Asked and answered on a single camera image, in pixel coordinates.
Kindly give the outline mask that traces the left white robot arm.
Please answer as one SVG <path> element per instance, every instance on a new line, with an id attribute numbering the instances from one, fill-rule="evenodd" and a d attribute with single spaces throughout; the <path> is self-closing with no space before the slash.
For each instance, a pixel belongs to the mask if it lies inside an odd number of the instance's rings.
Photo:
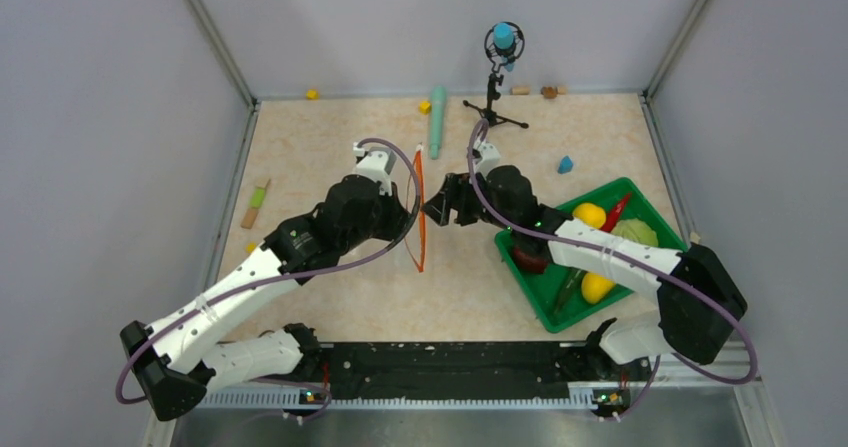
<path id="1" fill-rule="evenodd" d="M 343 270 L 339 260 L 369 239 L 393 248 L 418 219 L 397 187 L 351 174 L 333 185 L 312 211 L 282 221 L 230 274 L 170 316 L 125 326 L 120 339 L 128 363 L 160 421 L 179 418 L 216 390 L 269 375 L 308 380 L 319 371 L 321 346 L 312 329 L 288 324 L 265 337 L 223 337 L 275 298 L 318 275 Z"/>

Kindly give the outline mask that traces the dark red apple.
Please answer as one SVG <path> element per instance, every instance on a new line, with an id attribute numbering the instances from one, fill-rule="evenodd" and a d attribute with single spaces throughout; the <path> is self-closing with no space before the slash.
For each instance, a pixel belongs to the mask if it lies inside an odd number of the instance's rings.
<path id="1" fill-rule="evenodd" d="M 520 271 L 533 275 L 543 274 L 550 264 L 542 250 L 518 245 L 512 247 L 511 258 Z"/>

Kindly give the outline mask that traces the clear zip bag orange zipper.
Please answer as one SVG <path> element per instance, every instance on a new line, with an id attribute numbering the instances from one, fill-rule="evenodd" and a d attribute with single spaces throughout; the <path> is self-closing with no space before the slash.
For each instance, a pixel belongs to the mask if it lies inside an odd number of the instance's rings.
<path id="1" fill-rule="evenodd" d="M 404 198 L 404 206 L 408 207 L 410 204 L 410 200 L 413 194 L 413 189 L 416 188 L 416 192 L 418 193 L 418 203 L 419 209 L 416 212 L 415 225 L 417 226 L 417 236 L 413 236 L 412 239 L 418 240 L 418 249 L 414 250 L 410 245 L 410 237 L 406 236 L 403 240 L 404 247 L 406 252 L 412 261 L 414 267 L 416 268 L 418 273 L 423 273 L 425 271 L 426 265 L 426 253 L 427 253 L 427 227 L 426 227 L 426 217 L 422 211 L 423 207 L 423 194 L 424 194 L 424 168 L 423 168 L 423 150 L 424 146 L 422 143 L 418 143 L 415 147 L 414 156 L 412 159 L 413 164 L 413 174 L 409 174 L 406 182 L 406 191 Z"/>

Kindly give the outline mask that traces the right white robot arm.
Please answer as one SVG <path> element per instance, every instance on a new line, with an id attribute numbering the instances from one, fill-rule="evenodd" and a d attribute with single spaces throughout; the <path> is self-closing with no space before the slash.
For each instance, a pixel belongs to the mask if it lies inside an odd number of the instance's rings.
<path id="1" fill-rule="evenodd" d="M 602 328 L 598 344 L 586 352 L 589 371 L 600 379 L 656 355 L 677 354 L 709 365 L 747 310 L 711 249 L 652 247 L 590 227 L 540 203 L 530 181 L 512 165 L 487 175 L 446 175 L 424 211 L 441 226 L 482 221 L 507 229 L 530 257 L 599 274 L 654 302 L 655 310 Z"/>

